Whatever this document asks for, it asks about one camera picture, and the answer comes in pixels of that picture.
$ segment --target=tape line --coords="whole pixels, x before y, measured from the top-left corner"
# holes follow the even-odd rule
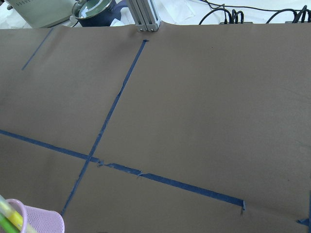
[[[60,153],[63,153],[63,154],[68,154],[68,155],[74,156],[76,158],[80,158],[80,159],[84,159],[84,160],[87,159],[87,155],[85,155],[85,154],[78,153],[78,152],[75,152],[75,151],[72,151],[72,150],[68,150],[68,149],[65,149],[65,148],[61,148],[61,147],[56,147],[56,146],[53,146],[51,144],[48,144],[48,143],[45,143],[45,142],[41,142],[41,141],[38,141],[38,140],[35,140],[35,139],[32,139],[32,138],[24,137],[24,136],[16,134],[16,133],[10,133],[10,132],[4,131],[4,130],[0,130],[0,134],[8,136],[8,137],[12,137],[12,138],[24,141],[24,142],[35,144],[37,146],[44,147],[44,148],[47,148],[47,149],[50,149],[50,150],[54,150],[54,151],[57,151],[57,152],[60,152]],[[100,163],[101,161],[98,158],[93,158],[92,157],[91,158],[91,162]]]
[[[311,191],[309,196],[309,218],[297,220],[297,223],[308,226],[308,233],[311,233]]]
[[[309,195],[309,233],[311,233],[311,191]]]
[[[28,59],[28,61],[26,62],[26,64],[22,67],[21,70],[24,70],[26,68],[26,66],[30,63],[30,61],[33,59],[33,57],[35,56],[35,54],[38,52],[39,48],[43,45],[43,43],[46,41],[46,39],[49,37],[49,35],[51,34],[51,32],[53,31],[54,28],[51,28],[48,32],[48,34],[45,36],[45,38],[42,40],[42,42],[40,43],[40,45],[38,46],[38,48],[35,50],[35,52],[31,55],[31,57]]]
[[[153,181],[164,183],[164,184],[167,184],[170,186],[181,188],[181,189],[193,192],[193,193],[204,195],[204,196],[207,196],[210,198],[214,198],[214,199],[225,201],[225,202],[228,202],[228,203],[231,203],[234,205],[238,205],[238,206],[241,206],[243,210],[246,210],[245,201],[242,199],[239,199],[239,198],[234,198],[234,197],[231,197],[231,196],[228,196],[225,194],[216,193],[216,192],[208,190],[208,189],[199,188],[199,187],[191,185],[191,184],[171,180],[171,179],[168,179],[168,178],[165,178],[162,176],[157,176],[157,175],[152,174],[152,173],[143,174],[140,170],[129,168],[129,167],[119,165],[119,164],[107,164],[105,166],[108,166],[110,168],[114,168],[114,169],[117,169],[120,171],[124,171],[126,173],[130,173],[133,175],[141,176],[141,177],[147,178],[149,180],[153,180]]]
[[[136,63],[137,63],[137,61],[138,61],[138,58],[139,58],[139,56],[141,55],[141,52],[142,52],[142,50],[143,50],[143,48],[145,47],[145,44],[146,44],[147,42],[148,42],[148,40],[143,40],[143,42],[142,42],[142,44],[141,44],[141,46],[140,46],[140,48],[139,48],[139,50],[138,50],[138,52],[137,52],[137,54],[136,54],[134,60],[133,60],[133,62],[132,62],[132,65],[131,65],[130,69],[129,69],[128,72],[127,72],[127,75],[125,76],[125,79],[124,79],[124,81],[123,81],[121,90],[120,90],[120,92],[117,94],[117,96],[116,96],[116,98],[115,98],[115,100],[114,100],[114,102],[113,102],[113,104],[112,104],[112,106],[111,106],[111,108],[110,108],[110,110],[109,110],[109,112],[108,112],[108,115],[107,115],[107,117],[106,117],[106,119],[105,119],[105,121],[104,121],[104,124],[103,124],[103,126],[102,126],[100,132],[98,133],[98,135],[97,135],[97,137],[96,137],[96,140],[95,140],[95,142],[94,142],[94,145],[92,146],[92,149],[91,149],[90,153],[88,154],[87,160],[86,160],[86,162],[84,163],[84,166],[83,166],[83,168],[82,168],[82,170],[81,170],[81,172],[80,172],[80,174],[79,174],[79,177],[78,177],[77,181],[75,182],[75,184],[74,184],[74,186],[73,186],[73,188],[72,188],[72,190],[71,190],[71,192],[70,192],[70,194],[69,194],[69,197],[68,197],[68,199],[67,199],[67,201],[66,201],[66,203],[65,203],[65,206],[64,206],[64,208],[63,208],[63,210],[62,210],[62,212],[61,212],[61,216],[63,216],[63,215],[65,214],[65,211],[66,211],[66,209],[67,209],[69,203],[71,202],[71,200],[72,200],[72,198],[73,198],[73,196],[74,196],[74,194],[75,194],[75,192],[76,192],[76,190],[77,190],[77,188],[78,188],[78,186],[79,186],[79,183],[80,183],[80,181],[82,180],[82,178],[83,178],[83,176],[84,176],[84,174],[85,174],[85,172],[86,172],[87,166],[88,166],[90,160],[92,159],[92,156],[93,156],[93,154],[94,154],[94,152],[95,152],[95,150],[96,150],[96,148],[97,148],[97,146],[98,146],[98,144],[99,144],[99,142],[100,142],[100,140],[101,140],[101,138],[102,138],[102,136],[103,136],[103,133],[105,132],[105,129],[106,129],[107,125],[108,125],[108,122],[109,122],[109,120],[110,120],[110,118],[111,118],[111,116],[112,116],[112,114],[113,114],[113,111],[115,110],[115,108],[116,108],[116,106],[117,106],[117,103],[118,103],[118,101],[119,101],[119,99],[120,99],[120,97],[121,97],[121,94],[122,94],[122,92],[123,92],[123,90],[124,90],[124,88],[125,88],[125,86],[126,86],[126,84],[127,84],[127,81],[128,81],[128,79],[130,78],[130,76],[131,76],[131,74],[132,74],[132,72],[133,72],[133,69],[134,69],[134,67],[135,67],[135,65],[136,65]]]
[[[297,220],[297,222],[298,222],[299,224],[302,224],[302,225],[305,225],[305,226],[309,226],[309,225],[310,225],[310,221],[309,221],[308,218]]]

